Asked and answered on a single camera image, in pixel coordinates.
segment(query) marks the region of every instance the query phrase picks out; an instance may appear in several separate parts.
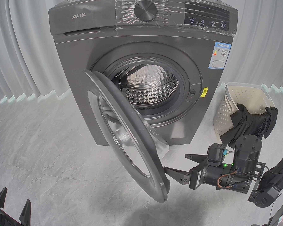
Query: control panel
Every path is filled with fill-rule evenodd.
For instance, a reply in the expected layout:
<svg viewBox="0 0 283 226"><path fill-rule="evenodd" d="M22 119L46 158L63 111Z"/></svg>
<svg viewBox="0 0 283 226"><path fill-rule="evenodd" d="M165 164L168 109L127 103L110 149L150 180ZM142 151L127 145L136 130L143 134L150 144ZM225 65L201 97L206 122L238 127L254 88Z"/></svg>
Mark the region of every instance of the control panel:
<svg viewBox="0 0 283 226"><path fill-rule="evenodd" d="M187 0L115 0L116 25L201 26L227 33L230 12L212 4Z"/></svg>
<svg viewBox="0 0 283 226"><path fill-rule="evenodd" d="M228 31L230 12L209 4L186 2L184 24Z"/></svg>
<svg viewBox="0 0 283 226"><path fill-rule="evenodd" d="M171 9L169 0L115 0L117 26L132 24L170 25L170 16L181 8ZM172 25L179 22L173 17Z"/></svg>

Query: aux logo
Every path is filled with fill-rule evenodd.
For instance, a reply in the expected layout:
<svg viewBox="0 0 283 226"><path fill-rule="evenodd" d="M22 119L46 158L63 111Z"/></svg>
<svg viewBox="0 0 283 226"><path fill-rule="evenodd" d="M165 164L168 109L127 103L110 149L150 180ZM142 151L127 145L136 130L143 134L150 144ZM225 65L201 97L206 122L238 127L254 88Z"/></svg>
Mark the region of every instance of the aux logo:
<svg viewBox="0 0 283 226"><path fill-rule="evenodd" d="M80 13L80 14L77 14L77 15L73 15L72 19L74 19L76 17L86 17L86 15L85 15L85 13Z"/></svg>

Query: energy label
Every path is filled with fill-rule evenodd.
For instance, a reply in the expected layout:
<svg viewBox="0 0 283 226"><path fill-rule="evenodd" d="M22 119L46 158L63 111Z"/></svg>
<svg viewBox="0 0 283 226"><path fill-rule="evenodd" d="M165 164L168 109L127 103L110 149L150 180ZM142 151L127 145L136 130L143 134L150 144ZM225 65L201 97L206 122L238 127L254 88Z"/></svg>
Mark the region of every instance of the energy label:
<svg viewBox="0 0 283 226"><path fill-rule="evenodd" d="M215 47L211 57L209 69L224 69L228 53L230 52L231 44L215 42Z"/></svg>

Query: control knob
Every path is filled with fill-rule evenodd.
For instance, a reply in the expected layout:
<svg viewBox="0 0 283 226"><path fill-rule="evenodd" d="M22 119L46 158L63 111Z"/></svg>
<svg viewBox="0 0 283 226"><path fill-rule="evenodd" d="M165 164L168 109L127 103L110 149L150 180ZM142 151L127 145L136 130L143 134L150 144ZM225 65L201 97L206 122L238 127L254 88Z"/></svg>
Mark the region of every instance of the control knob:
<svg viewBox="0 0 283 226"><path fill-rule="evenodd" d="M149 0L141 0L134 7L134 14L141 21L150 21L156 16L157 8L155 4Z"/></svg>

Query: yellow warning sticker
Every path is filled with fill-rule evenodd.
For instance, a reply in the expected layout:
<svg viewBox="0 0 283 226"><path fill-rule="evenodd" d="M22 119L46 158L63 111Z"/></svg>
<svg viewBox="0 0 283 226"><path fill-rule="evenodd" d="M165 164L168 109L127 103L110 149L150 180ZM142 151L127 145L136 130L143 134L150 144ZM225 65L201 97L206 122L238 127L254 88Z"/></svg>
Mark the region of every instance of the yellow warning sticker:
<svg viewBox="0 0 283 226"><path fill-rule="evenodd" d="M203 88L203 92L202 92L200 97L205 97L207 92L208 92L208 87L207 88Z"/></svg>

